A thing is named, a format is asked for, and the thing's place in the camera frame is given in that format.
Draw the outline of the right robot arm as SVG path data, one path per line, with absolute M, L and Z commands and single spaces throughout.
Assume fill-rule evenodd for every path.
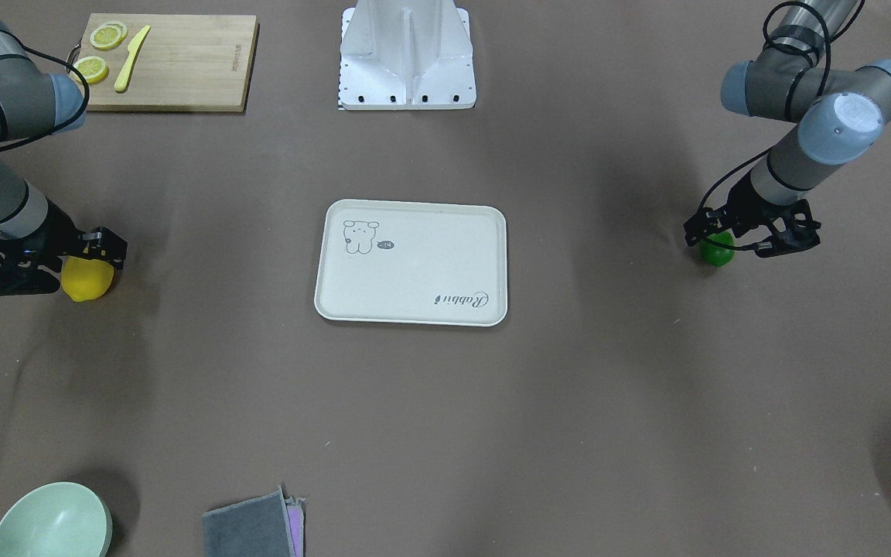
M 0 155 L 84 123 L 90 99 L 85 75 L 71 64 L 63 73 L 43 73 L 34 63 L 38 55 L 0 20 Z M 1 156 L 0 242 L 29 258 L 95 258 L 116 269 L 128 250 L 106 228 L 81 231 Z

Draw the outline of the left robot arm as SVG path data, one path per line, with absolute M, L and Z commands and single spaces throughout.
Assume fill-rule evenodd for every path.
M 749 117 L 789 122 L 773 147 L 736 167 L 738 182 L 718 208 L 700 202 L 684 223 L 688 246 L 736 251 L 720 235 L 765 239 L 747 244 L 761 258 L 797 253 L 821 242 L 806 197 L 846 163 L 865 154 L 891 122 L 891 59 L 852 71 L 831 66 L 832 46 L 862 11 L 862 1 L 784 1 L 777 27 L 763 23 L 763 49 L 729 68 L 722 106 Z

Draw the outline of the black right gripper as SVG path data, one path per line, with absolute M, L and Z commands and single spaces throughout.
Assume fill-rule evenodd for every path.
M 85 233 L 54 203 L 47 204 L 45 221 L 24 239 L 24 258 L 31 265 L 62 268 L 63 258 L 78 256 L 103 261 L 113 269 L 124 269 L 128 243 L 106 227 Z

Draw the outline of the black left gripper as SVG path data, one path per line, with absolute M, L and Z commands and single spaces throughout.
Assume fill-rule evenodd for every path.
M 778 188 L 778 181 L 768 172 L 750 172 L 740 177 L 729 191 L 724 208 L 701 207 L 684 222 L 684 241 L 687 247 L 704 242 L 722 249 L 732 249 L 732 242 L 713 239 L 731 230 L 732 233 L 749 233 L 763 227 L 774 233 L 772 204 L 764 193 Z

